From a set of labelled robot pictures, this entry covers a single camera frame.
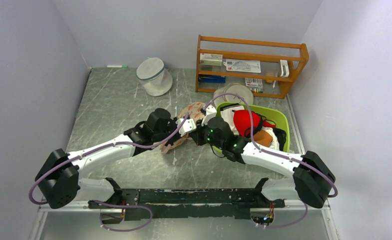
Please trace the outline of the pink floral laundry bag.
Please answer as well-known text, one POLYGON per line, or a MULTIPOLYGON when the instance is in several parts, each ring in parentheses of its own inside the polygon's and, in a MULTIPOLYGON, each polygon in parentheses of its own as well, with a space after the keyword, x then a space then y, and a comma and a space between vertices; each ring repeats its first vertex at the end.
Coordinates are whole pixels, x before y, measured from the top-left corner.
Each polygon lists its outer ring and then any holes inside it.
MULTIPOLYGON (((202 120, 204 118, 204 115, 201 113, 201 108, 204 106, 205 103, 203 102, 193 102, 186 106, 179 114, 178 118, 184 118, 184 116, 189 113, 189 117, 191 119, 194 119, 195 121, 197 120, 202 120)), ((182 145, 186 140, 190 140, 191 137, 188 135, 181 137, 178 141, 176 141, 173 145, 168 144, 168 143, 163 143, 159 146, 159 149, 162 154, 167 154, 170 150, 182 145)))

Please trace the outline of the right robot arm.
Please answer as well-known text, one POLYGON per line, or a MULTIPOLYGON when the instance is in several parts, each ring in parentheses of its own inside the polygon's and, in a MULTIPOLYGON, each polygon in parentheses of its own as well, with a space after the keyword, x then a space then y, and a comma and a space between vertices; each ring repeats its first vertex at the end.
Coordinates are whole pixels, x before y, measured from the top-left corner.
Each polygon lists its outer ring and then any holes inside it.
POLYGON ((320 209, 331 197, 336 178, 313 151, 287 153, 262 147, 250 139, 234 135, 227 122, 214 117, 208 123, 199 120, 189 136, 201 146, 209 144, 232 162, 255 165, 284 175, 284 179, 267 180, 261 194, 268 200, 301 200, 320 209))

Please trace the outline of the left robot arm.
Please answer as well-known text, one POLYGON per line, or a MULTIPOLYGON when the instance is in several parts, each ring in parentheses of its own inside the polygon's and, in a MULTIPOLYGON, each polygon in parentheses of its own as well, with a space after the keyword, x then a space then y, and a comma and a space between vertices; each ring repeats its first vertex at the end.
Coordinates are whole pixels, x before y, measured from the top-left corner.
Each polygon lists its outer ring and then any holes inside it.
POLYGON ((89 179, 86 175, 109 163, 136 156, 179 138, 187 118, 171 118, 169 111, 157 108, 147 120, 109 141, 71 152, 61 148, 54 150, 35 177, 28 193, 30 201, 59 209, 72 201, 109 200, 119 194, 119 188, 106 178, 89 179))

